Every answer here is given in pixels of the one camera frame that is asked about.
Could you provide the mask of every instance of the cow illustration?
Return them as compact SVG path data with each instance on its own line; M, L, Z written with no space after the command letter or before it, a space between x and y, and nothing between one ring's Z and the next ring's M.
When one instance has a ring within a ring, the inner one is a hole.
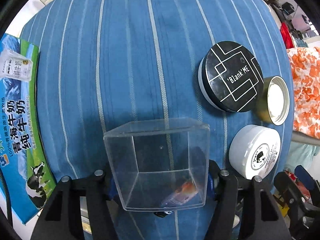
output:
M38 209L42 208L47 200L47 195L43 188L49 181L46 180L44 183L41 182L42 177L44 176L43 168L44 162L41 162L36 167L31 166L32 176L26 183L26 191L29 198Z
M259 152L257 155L257 163L263 162L265 158L261 159L263 157L263 152Z

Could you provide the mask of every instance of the round black container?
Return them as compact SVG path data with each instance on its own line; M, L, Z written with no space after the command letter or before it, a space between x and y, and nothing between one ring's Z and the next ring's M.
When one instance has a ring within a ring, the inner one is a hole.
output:
M263 90L257 59L233 41L219 42L209 50L200 63L198 80L207 101L222 111L250 111Z

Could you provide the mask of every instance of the orange and white cloth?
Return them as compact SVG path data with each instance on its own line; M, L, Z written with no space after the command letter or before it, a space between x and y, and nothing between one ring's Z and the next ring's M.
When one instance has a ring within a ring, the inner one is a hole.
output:
M293 77L293 130L320 139L320 48L293 48L287 53Z

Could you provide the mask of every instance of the transparent container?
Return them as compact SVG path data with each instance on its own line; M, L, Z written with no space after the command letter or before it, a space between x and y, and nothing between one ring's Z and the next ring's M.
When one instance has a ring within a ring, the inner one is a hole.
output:
M190 118L129 122L104 134L124 210L172 211L205 204L209 125Z

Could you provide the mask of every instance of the white cream container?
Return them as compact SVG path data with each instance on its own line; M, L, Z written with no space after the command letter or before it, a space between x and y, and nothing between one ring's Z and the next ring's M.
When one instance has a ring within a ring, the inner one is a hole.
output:
M280 154L279 133L271 128L247 125L233 138L229 150L232 167L246 179L266 177Z

